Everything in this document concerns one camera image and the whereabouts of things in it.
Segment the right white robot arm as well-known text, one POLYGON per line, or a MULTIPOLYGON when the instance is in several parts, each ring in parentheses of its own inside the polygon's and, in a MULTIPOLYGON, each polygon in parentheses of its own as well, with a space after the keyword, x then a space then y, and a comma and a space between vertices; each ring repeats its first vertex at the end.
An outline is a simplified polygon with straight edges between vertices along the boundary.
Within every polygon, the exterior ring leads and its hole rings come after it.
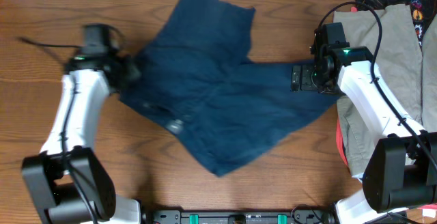
POLYGON ((335 204, 337 223, 373 223, 436 203, 436 133, 408 115, 367 47, 322 45, 314 63, 294 66, 291 78, 294 92, 345 94, 375 145, 362 189, 335 204))

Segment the navy blue shorts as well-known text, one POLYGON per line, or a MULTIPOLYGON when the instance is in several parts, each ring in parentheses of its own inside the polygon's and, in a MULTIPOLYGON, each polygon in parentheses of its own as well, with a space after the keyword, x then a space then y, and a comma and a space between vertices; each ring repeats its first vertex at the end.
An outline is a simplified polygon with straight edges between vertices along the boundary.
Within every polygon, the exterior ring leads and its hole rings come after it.
POLYGON ((141 78, 120 95, 216 176, 252 162, 337 100, 293 92, 291 63, 249 59, 254 15, 224 1, 179 0, 135 57, 141 78))

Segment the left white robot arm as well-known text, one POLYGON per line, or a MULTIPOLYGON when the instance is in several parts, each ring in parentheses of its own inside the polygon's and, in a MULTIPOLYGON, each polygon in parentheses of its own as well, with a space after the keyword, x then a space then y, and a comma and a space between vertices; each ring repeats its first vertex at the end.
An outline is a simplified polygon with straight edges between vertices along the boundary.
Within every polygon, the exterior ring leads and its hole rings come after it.
POLYGON ((141 205, 116 194, 94 153, 100 111, 126 70, 118 57, 77 55, 65 66, 55 122, 21 174, 43 223, 141 223, 141 205))

